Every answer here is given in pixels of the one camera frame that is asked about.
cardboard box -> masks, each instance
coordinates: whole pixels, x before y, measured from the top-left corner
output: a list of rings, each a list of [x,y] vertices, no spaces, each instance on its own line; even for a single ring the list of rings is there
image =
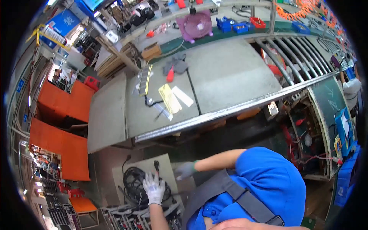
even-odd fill
[[[157,42],[152,45],[147,46],[142,51],[142,57],[144,60],[148,61],[149,59],[162,54],[161,48]]]

gray cloth rag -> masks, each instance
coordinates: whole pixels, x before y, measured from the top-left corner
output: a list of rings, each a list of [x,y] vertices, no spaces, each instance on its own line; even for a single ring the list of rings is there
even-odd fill
[[[176,53],[172,55],[171,60],[167,61],[162,68],[162,73],[166,76],[169,73],[171,66],[174,66],[175,73],[184,73],[188,68],[188,64],[184,62],[186,56],[187,55],[185,53]]]

blue polo shirt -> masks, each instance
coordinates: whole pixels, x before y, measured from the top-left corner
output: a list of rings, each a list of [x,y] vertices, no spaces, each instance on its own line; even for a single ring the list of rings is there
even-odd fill
[[[231,179],[250,192],[275,215],[280,215],[285,226],[300,226],[304,216],[305,183],[297,168],[282,155],[263,147],[244,151],[236,161]],[[189,219],[188,230],[205,230],[203,217],[213,224],[225,220],[247,218],[254,220],[232,197],[224,192],[211,198]]]

orange panel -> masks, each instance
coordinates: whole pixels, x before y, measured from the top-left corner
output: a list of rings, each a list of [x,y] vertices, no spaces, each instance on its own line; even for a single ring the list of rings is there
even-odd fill
[[[38,103],[50,108],[56,116],[68,115],[88,123],[89,107],[94,93],[93,89],[80,81],[74,82],[70,94],[45,82],[38,96]]]
[[[69,201],[76,213],[97,211],[97,208],[92,204],[92,202],[88,198],[71,197],[69,198]]]
[[[90,180],[86,138],[65,132],[33,118],[29,143],[61,156],[62,179]]]

white work glove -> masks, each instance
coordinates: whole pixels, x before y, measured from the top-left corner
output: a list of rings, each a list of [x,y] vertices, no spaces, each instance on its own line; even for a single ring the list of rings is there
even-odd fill
[[[157,172],[154,179],[151,172],[146,173],[146,178],[143,179],[143,188],[148,196],[148,206],[151,204],[162,205],[162,198],[165,192],[165,181],[161,180],[160,185],[159,175]]]

